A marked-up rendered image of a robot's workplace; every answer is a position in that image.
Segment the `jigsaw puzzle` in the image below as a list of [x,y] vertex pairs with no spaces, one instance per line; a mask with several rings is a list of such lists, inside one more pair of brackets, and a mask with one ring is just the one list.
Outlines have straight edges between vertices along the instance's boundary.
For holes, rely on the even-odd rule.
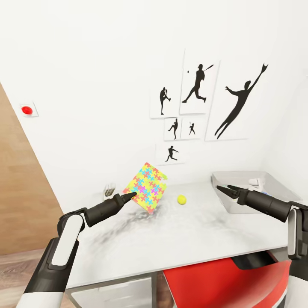
[[160,183],[162,178],[167,180],[165,174],[147,162],[122,193],[136,192],[131,200],[152,214],[167,188],[166,184]]

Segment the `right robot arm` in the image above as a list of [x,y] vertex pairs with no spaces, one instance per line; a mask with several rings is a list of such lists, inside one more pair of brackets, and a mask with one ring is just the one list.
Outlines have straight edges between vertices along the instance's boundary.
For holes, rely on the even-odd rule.
[[233,185],[216,186],[238,204],[279,219],[288,219],[289,281],[284,308],[308,308],[308,205],[288,203],[263,193],[264,178],[249,180],[254,186],[247,189]]

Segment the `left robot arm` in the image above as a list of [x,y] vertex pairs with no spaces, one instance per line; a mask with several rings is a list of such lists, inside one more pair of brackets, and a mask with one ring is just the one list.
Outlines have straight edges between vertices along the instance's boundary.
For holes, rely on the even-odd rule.
[[[50,240],[16,308],[60,308],[79,246],[78,236],[90,227],[116,215],[137,193],[112,196],[115,183],[103,191],[102,203],[66,213],[57,224],[58,236]],[[82,216],[83,215],[83,216]]]

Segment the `tennis ball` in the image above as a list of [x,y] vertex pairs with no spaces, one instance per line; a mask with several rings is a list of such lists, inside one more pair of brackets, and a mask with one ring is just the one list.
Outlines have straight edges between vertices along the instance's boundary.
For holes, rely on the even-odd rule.
[[185,204],[186,203],[186,197],[184,195],[178,196],[178,203],[179,204]]

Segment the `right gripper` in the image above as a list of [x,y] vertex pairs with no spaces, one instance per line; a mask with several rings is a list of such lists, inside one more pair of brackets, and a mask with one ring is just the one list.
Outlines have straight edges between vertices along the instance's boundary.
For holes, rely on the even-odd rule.
[[226,187],[216,186],[216,188],[228,195],[231,199],[237,200],[238,204],[246,204],[254,210],[258,210],[261,213],[269,215],[268,212],[274,200],[274,198],[270,195],[255,190],[251,191],[248,188],[243,189],[240,187],[235,187],[233,185],[227,185]]

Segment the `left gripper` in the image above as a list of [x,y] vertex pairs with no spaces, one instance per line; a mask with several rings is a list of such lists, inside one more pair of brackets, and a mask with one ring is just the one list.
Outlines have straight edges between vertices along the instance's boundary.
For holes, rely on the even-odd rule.
[[112,199],[104,201],[98,205],[96,205],[101,213],[102,221],[107,218],[116,215],[124,206],[124,204],[129,201],[132,197],[134,197],[137,193],[132,192],[128,194],[119,195],[119,193],[115,194]]

